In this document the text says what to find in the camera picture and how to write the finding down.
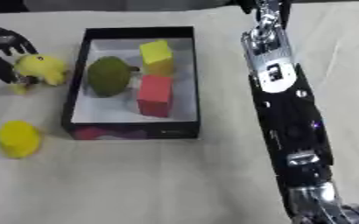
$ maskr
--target tablecloth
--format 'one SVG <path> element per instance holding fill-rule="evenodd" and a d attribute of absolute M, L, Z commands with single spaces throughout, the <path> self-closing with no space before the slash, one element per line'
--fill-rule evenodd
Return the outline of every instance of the tablecloth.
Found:
<path fill-rule="evenodd" d="M 289 223 L 240 44 L 253 20 L 234 6 L 0 15 L 1 27 L 70 67 L 85 28 L 193 25 L 202 115 L 198 140 L 76 142 L 60 127 L 67 86 L 19 96 L 0 82 L 0 125 L 25 120 L 45 133 L 31 157 L 0 153 L 0 224 Z M 327 125 L 340 194 L 359 203 L 359 3 L 295 4 L 288 34 Z"/>

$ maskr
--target robotic arm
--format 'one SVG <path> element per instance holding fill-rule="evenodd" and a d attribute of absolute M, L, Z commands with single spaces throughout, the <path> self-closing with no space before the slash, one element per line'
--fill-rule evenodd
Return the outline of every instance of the robotic arm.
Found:
<path fill-rule="evenodd" d="M 18 53 L 38 53 L 35 47 L 28 39 L 22 35 L 0 28 L 0 50 L 5 55 L 11 56 L 11 48 Z M 36 77 L 20 76 L 13 71 L 13 65 L 0 57 L 0 80 L 6 83 L 19 83 L 23 85 L 31 85 L 38 82 Z"/>
<path fill-rule="evenodd" d="M 290 2 L 256 0 L 257 26 L 243 34 L 258 120 L 285 210 L 294 224 L 359 224 L 332 180 L 333 155 L 312 89 L 285 33 Z"/>

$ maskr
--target yellow cylinder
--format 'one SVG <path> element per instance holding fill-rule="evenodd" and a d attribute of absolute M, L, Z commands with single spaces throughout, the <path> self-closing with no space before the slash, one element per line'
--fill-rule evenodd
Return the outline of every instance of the yellow cylinder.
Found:
<path fill-rule="evenodd" d="M 9 158 L 25 158 L 34 153 L 41 142 L 41 136 L 28 122 L 6 122 L 0 128 L 0 147 Z"/>

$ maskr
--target green ball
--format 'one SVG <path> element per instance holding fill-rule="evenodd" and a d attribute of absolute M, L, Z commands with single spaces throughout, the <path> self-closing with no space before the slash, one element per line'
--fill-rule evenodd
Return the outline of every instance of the green ball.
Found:
<path fill-rule="evenodd" d="M 126 89 L 130 72 L 130 67 L 121 59 L 114 56 L 102 57 L 89 66 L 88 84 L 96 95 L 110 97 Z"/>

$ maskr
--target red cube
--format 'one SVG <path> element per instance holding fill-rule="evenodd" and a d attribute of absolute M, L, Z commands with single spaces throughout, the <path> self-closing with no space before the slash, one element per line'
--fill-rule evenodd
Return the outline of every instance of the red cube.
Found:
<path fill-rule="evenodd" d="M 172 77 L 144 75 L 137 103 L 144 116 L 168 117 L 172 106 Z"/>

